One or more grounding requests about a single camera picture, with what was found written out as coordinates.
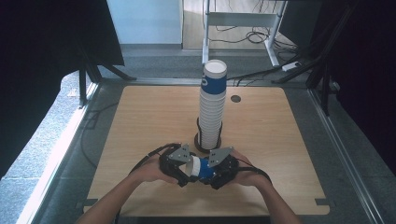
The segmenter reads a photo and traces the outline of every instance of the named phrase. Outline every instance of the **wooden table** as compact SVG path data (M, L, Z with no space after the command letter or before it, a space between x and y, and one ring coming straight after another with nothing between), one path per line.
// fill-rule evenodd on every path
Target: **wooden table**
M100 199L151 150L166 143L194 146L198 132L199 87L130 86L120 99L88 199ZM241 97L240 103L231 101ZM326 215L328 205L312 161L280 88L229 87L224 108L222 147L233 146L271 176L275 188L298 215ZM199 182L181 188L163 181L139 186L122 207L122 216L266 216L253 187L219 190Z

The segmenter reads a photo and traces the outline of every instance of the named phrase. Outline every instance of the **person's hand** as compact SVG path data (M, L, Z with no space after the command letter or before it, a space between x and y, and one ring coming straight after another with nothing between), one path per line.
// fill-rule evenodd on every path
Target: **person's hand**
M141 182L152 182L163 180L171 184L177 184L177 180L169 175L165 175L160 169L160 156L150 157L141 167L133 171L130 175L136 175Z
M249 167L253 166L251 161L244 155L242 155L237 150L233 150L231 153L239 161L239 167ZM256 186L258 178L265 178L262 175L254 173L252 171L242 171L238 172L236 177L230 181L228 184L240 184L243 186Z

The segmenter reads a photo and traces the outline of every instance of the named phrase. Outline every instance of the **blue cup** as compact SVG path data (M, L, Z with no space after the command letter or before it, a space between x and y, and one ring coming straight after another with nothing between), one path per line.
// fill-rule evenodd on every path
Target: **blue cup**
M210 60L205 64L201 88L210 95L224 95L227 88L227 65L220 60Z

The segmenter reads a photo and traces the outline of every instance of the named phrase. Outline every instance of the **metal frame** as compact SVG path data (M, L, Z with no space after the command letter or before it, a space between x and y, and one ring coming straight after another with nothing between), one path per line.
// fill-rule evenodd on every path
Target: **metal frame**
M40 209L40 206L44 202L45 196L48 190L50 189L50 185L53 181L53 178L55 177L61 165L61 162L63 161L64 156L67 150L69 149L70 144L73 141L73 138L75 137L78 127L82 122L88 110L88 107L91 105L91 99L99 90L98 87L99 87L98 84L91 83L87 92L88 103L75 111L74 115L67 124L67 127L62 133L61 137L59 138L59 140L51 150L51 155L49 156L48 164L44 169L42 176L35 185L35 189L33 190L29 200L24 206L18 218L17 221L18 224L33 222L36 213Z
M233 13L233 12L210 12L210 0L206 0L205 8L205 33L204 42L202 46L202 64L205 64L209 59L209 26L260 26L271 27L273 32L269 38L264 41L265 47L268 51L273 67L279 66L279 62L273 50L273 44L277 30L279 28L280 20L282 19L283 11L287 1L282 1L282 5L276 14L261 14L261 13Z
M367 217L370 219L371 223L384 223L381 214L378 211L377 205L364 184L361 174L358 169L355 167L352 159L350 159L349 154L347 153L347 149L341 140L341 137L338 135L337 130L332 124L332 120L328 117L325 112L321 109L320 100L318 94L308 89L308 94L311 97L311 100L318 112L318 115L322 121L323 127L325 128L327 134L332 141L332 145L340 159L340 162L343 164L344 170L346 171L346 175L348 176L352 187L356 191L356 194L361 201L361 206L366 212Z

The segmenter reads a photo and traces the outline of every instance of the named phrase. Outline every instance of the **stacked cups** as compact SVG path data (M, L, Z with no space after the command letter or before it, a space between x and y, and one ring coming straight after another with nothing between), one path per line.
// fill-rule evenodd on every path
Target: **stacked cups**
M227 87L227 65L220 60L205 64L201 83L198 144L203 149L218 146Z

